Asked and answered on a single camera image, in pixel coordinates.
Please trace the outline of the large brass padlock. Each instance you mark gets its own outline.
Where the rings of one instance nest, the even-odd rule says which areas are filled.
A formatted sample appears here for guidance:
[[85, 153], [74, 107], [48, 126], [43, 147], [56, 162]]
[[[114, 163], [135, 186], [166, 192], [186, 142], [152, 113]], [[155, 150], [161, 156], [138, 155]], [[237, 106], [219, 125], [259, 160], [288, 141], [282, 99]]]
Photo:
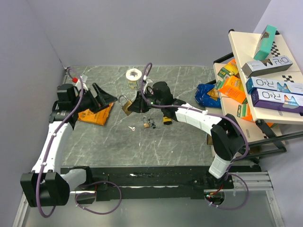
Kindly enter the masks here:
[[[126, 102], [124, 104], [121, 102], [122, 98], [124, 98], [126, 100]], [[118, 103], [120, 104], [120, 106], [122, 107], [122, 110], [124, 111], [124, 113], [127, 116], [129, 116], [132, 113], [132, 111], [128, 110], [128, 107], [132, 105], [132, 101], [129, 100], [125, 95], [120, 95], [118, 97]]]

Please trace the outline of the small brass padlock with keys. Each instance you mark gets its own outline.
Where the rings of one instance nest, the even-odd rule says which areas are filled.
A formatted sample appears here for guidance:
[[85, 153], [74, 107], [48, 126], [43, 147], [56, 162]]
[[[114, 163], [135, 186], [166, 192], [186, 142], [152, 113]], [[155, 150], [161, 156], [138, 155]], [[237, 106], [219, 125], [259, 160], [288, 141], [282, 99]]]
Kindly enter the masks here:
[[147, 117], [143, 117], [143, 126], [144, 128], [153, 128], [155, 129], [156, 128], [156, 125], [155, 125], [155, 122], [152, 118], [147, 118]]

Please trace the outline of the yellow padlock black shackle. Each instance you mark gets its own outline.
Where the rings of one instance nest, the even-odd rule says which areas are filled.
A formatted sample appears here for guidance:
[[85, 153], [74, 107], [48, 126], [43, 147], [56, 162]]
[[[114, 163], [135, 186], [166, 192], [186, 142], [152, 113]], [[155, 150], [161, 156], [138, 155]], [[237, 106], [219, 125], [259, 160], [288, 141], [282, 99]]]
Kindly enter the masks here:
[[164, 125], [171, 125], [172, 124], [172, 119], [166, 116], [163, 116], [163, 124]]

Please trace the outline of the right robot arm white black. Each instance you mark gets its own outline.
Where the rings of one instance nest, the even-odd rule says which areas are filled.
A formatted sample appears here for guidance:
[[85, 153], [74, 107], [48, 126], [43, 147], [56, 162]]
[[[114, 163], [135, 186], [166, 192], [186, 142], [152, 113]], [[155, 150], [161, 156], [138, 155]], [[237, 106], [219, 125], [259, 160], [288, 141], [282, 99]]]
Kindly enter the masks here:
[[227, 174], [232, 163], [238, 160], [237, 153], [244, 148], [242, 157], [245, 157], [249, 151], [248, 141], [233, 115], [208, 113], [174, 98], [164, 81], [137, 91], [135, 100], [125, 110], [145, 113], [152, 108], [161, 109], [165, 117], [187, 123], [211, 136], [215, 156], [206, 180], [211, 188], [218, 188], [223, 183], [223, 176]]

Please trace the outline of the white tape roll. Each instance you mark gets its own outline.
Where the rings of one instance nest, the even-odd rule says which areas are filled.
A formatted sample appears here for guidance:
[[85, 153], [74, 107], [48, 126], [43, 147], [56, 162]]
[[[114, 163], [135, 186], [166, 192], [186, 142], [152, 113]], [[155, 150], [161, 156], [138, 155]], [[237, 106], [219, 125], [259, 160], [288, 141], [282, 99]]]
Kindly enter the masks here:
[[141, 87], [142, 72], [136, 68], [129, 69], [125, 73], [127, 85], [132, 90], [138, 90]]

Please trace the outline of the blue chips bag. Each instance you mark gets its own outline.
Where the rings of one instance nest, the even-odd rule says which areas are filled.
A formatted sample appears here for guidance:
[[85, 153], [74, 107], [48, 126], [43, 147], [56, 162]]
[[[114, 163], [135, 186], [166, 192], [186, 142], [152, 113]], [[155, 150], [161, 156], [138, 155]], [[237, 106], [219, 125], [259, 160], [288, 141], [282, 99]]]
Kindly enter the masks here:
[[203, 107], [221, 108], [218, 91], [214, 84], [199, 84], [196, 88], [194, 100]]

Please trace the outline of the orange snack box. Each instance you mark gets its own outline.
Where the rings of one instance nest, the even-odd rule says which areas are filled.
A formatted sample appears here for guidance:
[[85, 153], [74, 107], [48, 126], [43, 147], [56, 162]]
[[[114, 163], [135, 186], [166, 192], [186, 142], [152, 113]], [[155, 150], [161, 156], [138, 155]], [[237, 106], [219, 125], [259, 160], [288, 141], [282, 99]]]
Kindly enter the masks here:
[[236, 76], [231, 76], [225, 80], [223, 86], [218, 89], [218, 91], [240, 104], [243, 104], [247, 101], [242, 81]]

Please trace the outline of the yellow green box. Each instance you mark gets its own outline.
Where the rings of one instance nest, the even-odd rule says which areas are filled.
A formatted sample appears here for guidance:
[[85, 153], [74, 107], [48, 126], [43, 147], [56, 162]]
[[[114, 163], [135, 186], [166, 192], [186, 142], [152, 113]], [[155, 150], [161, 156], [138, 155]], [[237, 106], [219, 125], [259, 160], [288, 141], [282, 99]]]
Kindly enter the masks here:
[[221, 77], [222, 79], [228, 79], [231, 76], [237, 76], [239, 73], [236, 60], [232, 59], [229, 61], [225, 66], [223, 66], [217, 75]]

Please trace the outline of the beige lower shelf board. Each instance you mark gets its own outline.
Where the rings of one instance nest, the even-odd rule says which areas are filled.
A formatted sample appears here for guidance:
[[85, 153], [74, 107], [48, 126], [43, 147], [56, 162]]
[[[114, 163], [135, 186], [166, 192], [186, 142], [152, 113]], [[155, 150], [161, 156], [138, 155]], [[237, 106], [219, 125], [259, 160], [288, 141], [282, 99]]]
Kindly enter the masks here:
[[237, 116], [240, 103], [225, 95], [220, 94], [219, 96], [221, 109], [216, 110], [208, 107], [207, 110], [209, 113], [222, 115], [231, 114], [235, 117], [249, 143], [250, 151], [246, 158], [264, 157], [266, 155], [286, 152], [285, 143], [283, 141], [274, 141], [266, 144], [261, 143], [262, 140], [267, 140], [269, 138], [282, 135], [277, 124], [274, 124], [273, 127], [269, 127], [264, 122], [259, 121], [258, 123], [260, 125], [257, 125], [255, 122], [241, 119]]

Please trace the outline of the beige shelf board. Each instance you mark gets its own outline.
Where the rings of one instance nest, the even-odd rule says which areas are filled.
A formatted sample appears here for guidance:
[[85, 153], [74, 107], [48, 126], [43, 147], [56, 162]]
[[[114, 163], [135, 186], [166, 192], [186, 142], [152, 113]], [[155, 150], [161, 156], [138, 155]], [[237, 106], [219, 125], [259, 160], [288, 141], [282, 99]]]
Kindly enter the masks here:
[[269, 127], [264, 122], [259, 121], [258, 123], [260, 125], [257, 125], [255, 122], [241, 119], [237, 116], [240, 103], [225, 95], [220, 94], [219, 96], [221, 109], [216, 110], [208, 107], [207, 110], [209, 113], [222, 115], [231, 114], [235, 117], [249, 143], [250, 151], [246, 158], [264, 157], [266, 155], [286, 152], [285, 143], [283, 141], [274, 141], [266, 144], [261, 143], [262, 140], [267, 140], [269, 138], [282, 135], [277, 124], [274, 124], [273, 127]]
[[[261, 34], [256, 33], [244, 33], [235, 31], [231, 31], [229, 33], [229, 40], [232, 47], [232, 52], [234, 54], [237, 67], [240, 70], [239, 74], [243, 84], [245, 84], [248, 79], [246, 78], [246, 75], [243, 73], [243, 71], [241, 71], [241, 68], [245, 63], [253, 61], [254, 53], [260, 37]], [[286, 80], [289, 76], [291, 76], [290, 79], [294, 83], [302, 83], [303, 75], [283, 36], [276, 35], [274, 41], [278, 52], [281, 55], [286, 55], [293, 62], [293, 65], [286, 71], [263, 75], [262, 78]], [[248, 92], [245, 92], [245, 94], [254, 121], [264, 120], [266, 122], [282, 124], [303, 123], [303, 117], [297, 113], [254, 107], [251, 95], [249, 95]]]

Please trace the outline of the silver R&O box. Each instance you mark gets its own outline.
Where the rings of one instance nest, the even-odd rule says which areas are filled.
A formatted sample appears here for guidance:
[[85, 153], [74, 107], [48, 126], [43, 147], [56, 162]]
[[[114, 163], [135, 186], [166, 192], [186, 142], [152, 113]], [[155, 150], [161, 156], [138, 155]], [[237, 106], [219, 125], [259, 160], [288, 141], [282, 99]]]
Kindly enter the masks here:
[[283, 55], [246, 62], [241, 71], [243, 71], [246, 78], [250, 78], [285, 71], [292, 65], [293, 62], [286, 55]]

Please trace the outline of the beige upper shelf board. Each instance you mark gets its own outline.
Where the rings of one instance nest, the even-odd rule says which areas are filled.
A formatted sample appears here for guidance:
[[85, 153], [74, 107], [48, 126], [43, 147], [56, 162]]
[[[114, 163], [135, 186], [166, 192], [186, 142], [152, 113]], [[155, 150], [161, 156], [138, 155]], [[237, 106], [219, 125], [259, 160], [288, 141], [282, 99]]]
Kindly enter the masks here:
[[[245, 84], [248, 79], [246, 78], [246, 75], [243, 73], [243, 71], [241, 71], [241, 68], [245, 63], [253, 61], [254, 53], [260, 37], [261, 34], [256, 33], [244, 33], [235, 31], [231, 31], [229, 33], [229, 40], [232, 47], [232, 52], [234, 54], [237, 67], [240, 70], [239, 74], [243, 84]], [[281, 55], [286, 55], [293, 62], [293, 65], [286, 71], [263, 75], [262, 78], [286, 80], [289, 76], [291, 76], [290, 79], [294, 83], [302, 83], [303, 75], [283, 36], [276, 35], [274, 41], [278, 52]], [[254, 107], [251, 95], [249, 95], [248, 92], [245, 92], [245, 94], [254, 121], [264, 120], [266, 122], [282, 124], [303, 123], [303, 117], [297, 113]]]

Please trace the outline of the purple R&O box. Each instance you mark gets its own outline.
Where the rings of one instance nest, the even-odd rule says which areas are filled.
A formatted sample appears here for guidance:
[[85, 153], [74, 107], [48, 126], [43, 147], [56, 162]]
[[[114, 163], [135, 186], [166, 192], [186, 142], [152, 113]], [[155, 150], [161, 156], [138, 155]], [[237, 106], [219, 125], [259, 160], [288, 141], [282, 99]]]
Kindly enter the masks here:
[[257, 88], [251, 93], [254, 107], [303, 115], [303, 96]]

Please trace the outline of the teal box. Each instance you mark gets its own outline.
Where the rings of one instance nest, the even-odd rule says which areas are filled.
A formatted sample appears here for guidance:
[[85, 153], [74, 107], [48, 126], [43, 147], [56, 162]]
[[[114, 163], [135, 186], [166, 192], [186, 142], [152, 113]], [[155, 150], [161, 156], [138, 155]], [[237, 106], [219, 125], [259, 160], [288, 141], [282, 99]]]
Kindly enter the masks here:
[[275, 35], [276, 27], [267, 25], [258, 41], [253, 59], [261, 61], [267, 58], [270, 53]]

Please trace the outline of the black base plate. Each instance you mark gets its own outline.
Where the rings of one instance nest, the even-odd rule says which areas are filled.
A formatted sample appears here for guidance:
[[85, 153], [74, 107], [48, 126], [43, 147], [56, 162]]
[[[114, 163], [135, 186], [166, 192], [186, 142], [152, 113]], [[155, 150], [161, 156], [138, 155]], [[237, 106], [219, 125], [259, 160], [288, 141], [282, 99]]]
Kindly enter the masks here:
[[96, 191], [97, 201], [118, 199], [190, 198], [203, 200], [206, 190], [233, 189], [232, 178], [211, 178], [208, 166], [92, 166], [92, 181], [98, 186], [74, 187]]

